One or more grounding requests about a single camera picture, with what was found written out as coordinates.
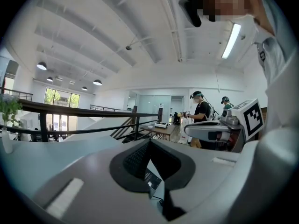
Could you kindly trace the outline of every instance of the wooden table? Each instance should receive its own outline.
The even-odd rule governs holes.
[[[175,125],[168,125],[167,128],[159,128],[159,127],[155,127],[154,125],[152,126],[153,126],[152,129],[150,129],[149,126],[141,126],[140,128],[142,130],[149,131],[152,138],[157,137],[159,140],[163,140],[165,138],[167,140],[167,136],[168,136],[169,137],[168,141],[170,141],[170,135],[176,128]]]

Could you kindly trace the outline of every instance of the potted plant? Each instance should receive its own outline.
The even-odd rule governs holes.
[[[15,116],[18,110],[22,109],[22,105],[18,102],[16,96],[11,96],[9,94],[0,94],[0,112],[2,113],[2,119],[4,126],[11,121],[12,123],[17,122]],[[9,133],[6,127],[2,128],[2,143],[6,153],[10,154],[13,151],[12,144],[9,142]]]

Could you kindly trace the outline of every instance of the black metal railing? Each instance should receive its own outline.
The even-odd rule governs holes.
[[[114,108],[109,108],[109,107],[103,107],[103,106],[98,106],[98,105],[90,105],[90,110],[99,110],[99,111],[116,111],[116,110],[121,110],[121,109],[114,109]]]
[[[114,134],[117,132],[120,134],[125,133],[126,128],[135,127],[135,131],[133,133],[118,136],[117,140],[126,138],[128,136],[134,135],[135,140],[138,140],[139,125],[156,122],[158,120],[151,120],[147,122],[140,123],[140,117],[155,117],[157,114],[146,114],[146,113],[129,113],[129,112],[111,112],[111,111],[94,111],[87,109],[78,109],[78,108],[69,108],[57,105],[47,105],[43,103],[36,103],[27,100],[20,99],[20,103],[22,104],[22,108],[24,111],[28,112],[36,112],[40,113],[40,124],[41,130],[28,130],[28,129],[20,129],[15,127],[8,127],[0,125],[0,128],[6,127],[8,131],[15,133],[27,133],[27,134],[41,134],[42,141],[48,142],[48,135],[71,135],[71,134],[82,134],[82,133],[96,133],[103,132],[109,130],[116,130]],[[49,131],[47,130],[47,122],[46,116],[47,114],[60,114],[60,115],[69,115],[69,116],[77,116],[77,117],[109,117],[109,118],[119,118],[119,117],[129,117],[125,123],[121,126],[117,127],[109,127],[102,129],[89,129],[89,130],[74,130],[74,131]]]
[[[10,89],[6,89],[3,87],[0,87],[0,90],[4,93],[4,94],[10,94],[12,96],[16,96],[19,99],[24,99],[24,100],[29,100],[32,101],[32,96],[33,94],[31,93],[26,93],[26,92],[22,92],[22,91],[15,91],[15,90],[10,90]]]

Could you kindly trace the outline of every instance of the window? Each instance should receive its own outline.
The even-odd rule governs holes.
[[[12,89],[13,89],[13,86],[14,86],[14,79],[5,77],[5,85],[4,85],[4,88],[5,88],[5,89],[12,90]]]
[[[79,95],[47,88],[44,103],[78,108],[79,100]],[[47,128],[56,131],[77,130],[77,117],[47,114]]]
[[[49,105],[78,108],[79,100],[79,95],[47,88],[44,103]]]

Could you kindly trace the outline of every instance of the vr headset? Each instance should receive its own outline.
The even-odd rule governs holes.
[[[194,97],[196,96],[204,97],[204,95],[200,91],[196,91],[190,96],[190,99],[194,99]]]
[[[203,6],[204,0],[180,0],[178,4],[183,9],[188,21],[197,28],[201,26],[201,19],[199,17],[198,10],[203,11],[203,15],[208,15],[209,21],[216,21],[214,7],[209,5],[209,10],[205,10]]]
[[[223,104],[223,102],[228,102],[229,101],[229,98],[227,96],[224,96],[222,97],[222,101],[221,101],[221,104]]]

